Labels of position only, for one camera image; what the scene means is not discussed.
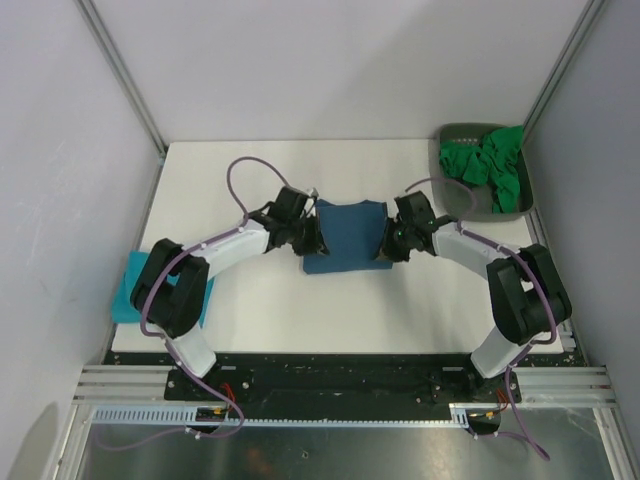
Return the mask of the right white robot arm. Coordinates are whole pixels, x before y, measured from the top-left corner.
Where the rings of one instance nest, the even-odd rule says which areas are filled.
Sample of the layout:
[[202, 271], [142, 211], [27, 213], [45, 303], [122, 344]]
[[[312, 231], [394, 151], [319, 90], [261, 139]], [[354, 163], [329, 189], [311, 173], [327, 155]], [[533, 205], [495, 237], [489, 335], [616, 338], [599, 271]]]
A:
[[449, 215], [435, 215], [420, 191], [395, 198], [397, 214], [386, 220], [378, 257], [407, 262], [413, 251], [455, 262], [487, 281], [494, 327], [469, 356], [461, 376], [463, 393], [484, 401], [497, 389], [497, 376], [532, 347], [550, 345], [572, 305], [549, 250], [511, 247], [465, 227]]

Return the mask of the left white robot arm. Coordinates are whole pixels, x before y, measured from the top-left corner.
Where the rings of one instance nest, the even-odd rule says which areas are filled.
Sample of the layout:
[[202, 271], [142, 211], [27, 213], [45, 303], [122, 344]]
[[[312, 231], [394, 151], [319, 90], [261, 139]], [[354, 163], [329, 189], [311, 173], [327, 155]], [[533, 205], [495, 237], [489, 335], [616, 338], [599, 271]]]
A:
[[280, 189], [275, 200], [243, 212], [239, 223], [190, 247], [162, 239], [153, 246], [133, 287], [130, 303], [140, 314], [140, 329], [160, 339], [188, 373], [186, 387], [197, 398], [214, 397], [221, 387], [212, 369], [216, 354], [200, 326], [208, 282], [250, 258], [289, 245], [303, 257], [329, 252], [322, 237], [315, 189]]

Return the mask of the teal t shirt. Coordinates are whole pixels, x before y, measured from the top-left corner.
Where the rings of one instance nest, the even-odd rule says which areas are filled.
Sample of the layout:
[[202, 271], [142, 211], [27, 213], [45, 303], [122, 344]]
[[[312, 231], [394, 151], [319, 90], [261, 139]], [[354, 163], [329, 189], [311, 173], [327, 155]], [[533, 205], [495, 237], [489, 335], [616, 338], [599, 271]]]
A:
[[[167, 239], [160, 241], [149, 253], [129, 254], [124, 276], [111, 307], [116, 324], [133, 324], [140, 316], [151, 288], [167, 265], [180, 256], [182, 246]], [[159, 286], [147, 323], [156, 326], [171, 338], [177, 338], [195, 325], [202, 326], [214, 280], [208, 276], [209, 266], [201, 258], [189, 254], [176, 263]]]

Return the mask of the dark blue t shirt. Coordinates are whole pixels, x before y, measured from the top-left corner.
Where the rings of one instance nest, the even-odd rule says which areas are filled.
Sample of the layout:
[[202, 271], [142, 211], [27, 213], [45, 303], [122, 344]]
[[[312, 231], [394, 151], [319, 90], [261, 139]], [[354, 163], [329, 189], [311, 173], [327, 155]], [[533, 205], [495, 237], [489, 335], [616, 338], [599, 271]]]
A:
[[302, 261], [304, 273], [320, 275], [392, 269], [391, 261], [378, 259], [388, 219], [385, 203], [364, 200], [335, 205], [319, 200], [316, 213], [329, 253], [305, 255]]

